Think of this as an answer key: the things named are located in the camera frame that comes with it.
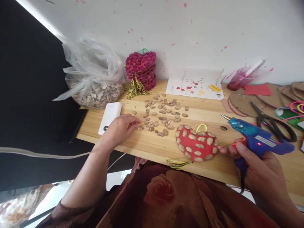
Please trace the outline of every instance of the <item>pink plastic cup with straw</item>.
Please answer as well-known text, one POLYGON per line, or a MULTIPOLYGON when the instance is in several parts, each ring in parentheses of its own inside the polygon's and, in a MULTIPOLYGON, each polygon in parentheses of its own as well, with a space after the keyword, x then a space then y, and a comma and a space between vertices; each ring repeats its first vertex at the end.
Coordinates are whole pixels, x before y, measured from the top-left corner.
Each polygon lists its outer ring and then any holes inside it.
POLYGON ((259 77, 259 71, 257 68, 264 63, 264 60, 260 60, 257 64, 255 64, 253 67, 251 67, 249 70, 247 67, 243 67, 239 69, 229 84, 227 85, 227 88, 232 91, 236 91, 248 83, 250 83, 252 80, 259 77))

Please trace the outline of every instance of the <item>stacked pink crafts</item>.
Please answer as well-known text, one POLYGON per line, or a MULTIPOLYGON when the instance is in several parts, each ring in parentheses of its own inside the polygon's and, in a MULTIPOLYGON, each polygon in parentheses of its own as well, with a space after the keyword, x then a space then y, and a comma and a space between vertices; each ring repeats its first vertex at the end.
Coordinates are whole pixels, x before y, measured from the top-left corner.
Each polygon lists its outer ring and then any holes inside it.
POLYGON ((147 91, 153 89, 156 86, 155 61, 155 52, 130 54, 125 64, 128 79, 132 81, 137 77, 147 91))

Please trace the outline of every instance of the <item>hand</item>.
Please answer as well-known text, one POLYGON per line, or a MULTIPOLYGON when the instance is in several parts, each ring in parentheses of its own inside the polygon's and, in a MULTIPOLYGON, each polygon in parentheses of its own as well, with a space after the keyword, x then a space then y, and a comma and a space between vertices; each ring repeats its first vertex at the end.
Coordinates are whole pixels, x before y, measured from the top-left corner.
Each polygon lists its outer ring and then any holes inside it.
POLYGON ((115 118, 95 147, 103 149, 104 146, 107 146, 113 150, 126 141, 140 123, 140 119, 131 114, 123 114, 115 118))
POLYGON ((286 186, 282 166, 276 156, 266 151, 260 158, 237 139, 236 146, 219 146, 223 154, 242 156, 249 167, 245 185, 256 204, 281 227, 301 227, 304 216, 293 204, 286 186))

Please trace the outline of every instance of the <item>straw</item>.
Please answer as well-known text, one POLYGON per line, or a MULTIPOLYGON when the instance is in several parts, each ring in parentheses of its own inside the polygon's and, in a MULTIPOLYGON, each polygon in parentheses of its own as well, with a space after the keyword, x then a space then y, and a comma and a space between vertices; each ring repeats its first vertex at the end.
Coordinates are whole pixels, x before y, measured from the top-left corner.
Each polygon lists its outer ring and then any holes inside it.
POLYGON ((244 77, 249 76, 255 69, 257 69, 264 62, 265 62, 265 60, 258 61, 257 64, 255 64, 252 68, 249 69, 249 71, 246 72, 246 74, 244 75, 244 77))

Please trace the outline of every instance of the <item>white power bank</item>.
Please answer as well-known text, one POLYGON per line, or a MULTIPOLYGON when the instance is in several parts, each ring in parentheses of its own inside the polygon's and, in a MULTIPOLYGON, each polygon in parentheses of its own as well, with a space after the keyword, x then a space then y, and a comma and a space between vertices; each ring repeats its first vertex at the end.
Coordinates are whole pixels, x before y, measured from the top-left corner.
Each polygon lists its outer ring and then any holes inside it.
POLYGON ((120 116, 121 111, 121 103, 114 102, 108 103, 105 107, 104 116, 102 117, 101 124, 98 130, 99 135, 103 135, 103 133, 108 129, 112 121, 120 116))

